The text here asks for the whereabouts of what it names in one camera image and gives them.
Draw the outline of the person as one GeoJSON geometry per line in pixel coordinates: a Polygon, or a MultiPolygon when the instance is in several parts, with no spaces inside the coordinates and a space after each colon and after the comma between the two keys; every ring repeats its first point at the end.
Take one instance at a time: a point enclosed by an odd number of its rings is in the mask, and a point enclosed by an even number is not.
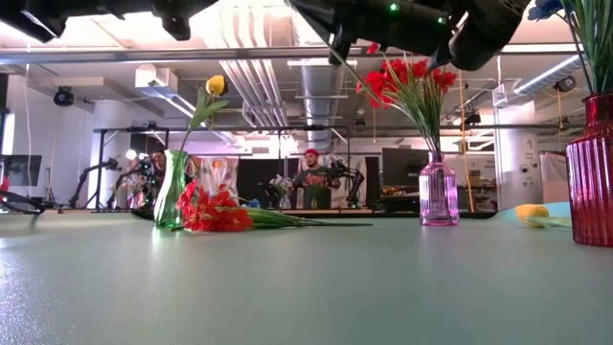
{"type": "Polygon", "coordinates": [[[296,189],[303,190],[304,209],[330,209],[331,191],[340,188],[340,181],[332,177],[331,168],[319,164],[319,152],[308,149],[304,158],[306,169],[301,171],[293,181],[296,189]]]}
{"type": "Polygon", "coordinates": [[[144,166],[145,177],[145,185],[143,187],[145,195],[144,207],[152,210],[164,182],[166,155],[162,150],[155,151],[143,159],[142,165],[144,166]]]}

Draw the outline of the white flower bouquet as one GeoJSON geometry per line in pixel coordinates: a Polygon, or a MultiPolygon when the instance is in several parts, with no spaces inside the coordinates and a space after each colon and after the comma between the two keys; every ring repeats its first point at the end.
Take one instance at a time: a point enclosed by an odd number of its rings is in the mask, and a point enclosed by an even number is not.
{"type": "Polygon", "coordinates": [[[293,191],[293,181],[289,177],[276,175],[269,181],[269,185],[274,191],[278,200],[279,209],[290,209],[291,195],[293,191]]]}

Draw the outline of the pink cloth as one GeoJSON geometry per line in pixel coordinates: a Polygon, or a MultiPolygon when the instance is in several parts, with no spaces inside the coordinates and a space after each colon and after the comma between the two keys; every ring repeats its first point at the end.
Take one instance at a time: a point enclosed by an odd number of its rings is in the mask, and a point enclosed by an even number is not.
{"type": "Polygon", "coordinates": [[[563,155],[542,152],[540,154],[543,200],[545,203],[569,200],[566,159],[563,155]]]}

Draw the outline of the dark wall screen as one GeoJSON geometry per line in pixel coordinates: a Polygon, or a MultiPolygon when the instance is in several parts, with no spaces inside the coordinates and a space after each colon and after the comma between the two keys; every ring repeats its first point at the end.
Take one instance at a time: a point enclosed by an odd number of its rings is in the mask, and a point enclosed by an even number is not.
{"type": "Polygon", "coordinates": [[[41,155],[0,155],[0,172],[11,186],[35,187],[38,183],[41,155]]]}

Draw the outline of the grey overhead beam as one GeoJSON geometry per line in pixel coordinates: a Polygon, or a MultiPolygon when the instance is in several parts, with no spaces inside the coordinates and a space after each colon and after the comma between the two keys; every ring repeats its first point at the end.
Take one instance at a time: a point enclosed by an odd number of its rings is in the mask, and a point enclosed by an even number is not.
{"type": "MultiPolygon", "coordinates": [[[[349,58],[374,58],[381,54],[367,54],[367,47],[352,47],[349,58]]],[[[496,55],[570,55],[575,51],[569,43],[510,44],[496,55]]],[[[266,47],[198,50],[95,50],[0,52],[0,64],[72,64],[72,63],[150,63],[228,59],[300,59],[327,58],[330,52],[323,47],[266,47]]]]}

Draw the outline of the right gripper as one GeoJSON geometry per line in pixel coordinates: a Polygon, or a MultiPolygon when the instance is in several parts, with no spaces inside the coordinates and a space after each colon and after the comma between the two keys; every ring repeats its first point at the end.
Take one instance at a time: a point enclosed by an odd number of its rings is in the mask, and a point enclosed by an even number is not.
{"type": "Polygon", "coordinates": [[[333,30],[329,64],[341,65],[356,36],[390,47],[431,56],[452,37],[460,0],[288,0],[314,29],[333,30]]]}

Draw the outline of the pink ribbed glass vase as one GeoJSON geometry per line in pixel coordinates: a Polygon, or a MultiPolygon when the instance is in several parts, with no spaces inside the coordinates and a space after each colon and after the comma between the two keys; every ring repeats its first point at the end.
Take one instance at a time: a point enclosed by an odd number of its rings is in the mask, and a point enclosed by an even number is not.
{"type": "Polygon", "coordinates": [[[420,223],[423,226],[456,226],[459,223],[455,172],[439,152],[428,153],[419,175],[420,223]]]}

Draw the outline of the green glass vase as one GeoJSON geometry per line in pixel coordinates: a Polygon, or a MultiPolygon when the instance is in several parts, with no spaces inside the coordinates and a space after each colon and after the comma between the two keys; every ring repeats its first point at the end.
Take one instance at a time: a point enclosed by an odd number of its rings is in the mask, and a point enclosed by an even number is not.
{"type": "Polygon", "coordinates": [[[167,149],[165,155],[165,176],[154,204],[153,221],[158,229],[178,229],[183,226],[183,216],[177,202],[186,188],[189,156],[176,149],[167,149]]]}

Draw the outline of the large blue flower bunch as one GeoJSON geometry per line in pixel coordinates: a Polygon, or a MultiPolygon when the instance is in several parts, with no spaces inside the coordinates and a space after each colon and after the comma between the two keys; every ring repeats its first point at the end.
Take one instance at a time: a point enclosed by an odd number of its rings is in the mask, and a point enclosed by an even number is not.
{"type": "Polygon", "coordinates": [[[534,0],[528,19],[549,19],[560,11],[581,44],[591,93],[613,93],[613,0],[534,0]]]}

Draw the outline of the black monitor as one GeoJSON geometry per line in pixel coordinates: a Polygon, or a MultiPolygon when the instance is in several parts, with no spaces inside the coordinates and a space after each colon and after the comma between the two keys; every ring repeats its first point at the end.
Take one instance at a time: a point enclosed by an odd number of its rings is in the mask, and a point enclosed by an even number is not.
{"type": "Polygon", "coordinates": [[[382,183],[386,187],[418,188],[420,172],[427,163],[427,150],[384,148],[382,183]]]}

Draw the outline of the white pillar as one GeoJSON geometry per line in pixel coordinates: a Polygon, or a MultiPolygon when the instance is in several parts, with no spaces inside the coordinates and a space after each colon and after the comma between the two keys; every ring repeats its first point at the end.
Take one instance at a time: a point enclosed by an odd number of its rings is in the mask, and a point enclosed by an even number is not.
{"type": "Polygon", "coordinates": [[[498,208],[543,202],[542,176],[536,133],[534,101],[499,107],[494,114],[494,156],[498,208]]]}

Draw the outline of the black horizontal rail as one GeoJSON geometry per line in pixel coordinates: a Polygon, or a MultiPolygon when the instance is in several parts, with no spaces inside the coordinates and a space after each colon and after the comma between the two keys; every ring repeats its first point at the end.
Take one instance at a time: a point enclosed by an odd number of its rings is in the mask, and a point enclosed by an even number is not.
{"type": "MultiPolygon", "coordinates": [[[[465,129],[529,129],[529,130],[541,130],[541,129],[559,129],[560,126],[556,124],[511,124],[511,125],[478,125],[478,126],[466,126],[465,129]]],[[[349,125],[305,125],[305,126],[216,126],[214,128],[198,127],[193,129],[194,132],[206,132],[206,131],[323,131],[323,130],[369,130],[369,131],[387,131],[387,130],[417,130],[416,126],[349,126],[349,125]]],[[[130,126],[130,127],[112,127],[112,128],[94,128],[94,133],[102,133],[109,131],[127,132],[127,133],[146,133],[146,132],[187,132],[187,127],[144,127],[144,126],[130,126]]]]}

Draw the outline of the yellow tulip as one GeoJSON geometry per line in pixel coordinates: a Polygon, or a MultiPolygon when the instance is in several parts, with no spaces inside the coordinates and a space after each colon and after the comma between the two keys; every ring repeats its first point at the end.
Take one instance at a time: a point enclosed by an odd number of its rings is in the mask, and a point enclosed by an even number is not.
{"type": "Polygon", "coordinates": [[[519,205],[515,207],[515,214],[523,224],[531,228],[572,227],[572,221],[568,217],[552,217],[544,205],[519,205]]]}
{"type": "Polygon", "coordinates": [[[190,134],[195,129],[200,127],[207,119],[211,119],[218,110],[229,103],[228,101],[218,100],[219,97],[227,93],[227,90],[226,79],[222,75],[208,78],[205,84],[198,88],[195,111],[181,143],[180,151],[184,150],[190,134]]]}

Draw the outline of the green table mat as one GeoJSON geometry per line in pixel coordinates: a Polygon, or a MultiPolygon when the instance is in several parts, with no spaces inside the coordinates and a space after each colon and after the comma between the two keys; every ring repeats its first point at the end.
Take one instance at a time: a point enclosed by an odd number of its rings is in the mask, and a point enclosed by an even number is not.
{"type": "Polygon", "coordinates": [[[237,234],[0,216],[0,345],[613,345],[613,249],[510,217],[237,234]]]}

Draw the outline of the white ceiling unit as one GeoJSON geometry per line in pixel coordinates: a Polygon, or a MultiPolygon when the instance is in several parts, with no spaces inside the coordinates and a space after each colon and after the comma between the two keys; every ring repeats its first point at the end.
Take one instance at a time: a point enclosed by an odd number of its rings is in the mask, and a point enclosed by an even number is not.
{"type": "Polygon", "coordinates": [[[170,68],[156,67],[152,64],[142,64],[135,70],[135,86],[150,85],[178,89],[178,78],[170,68]]]}

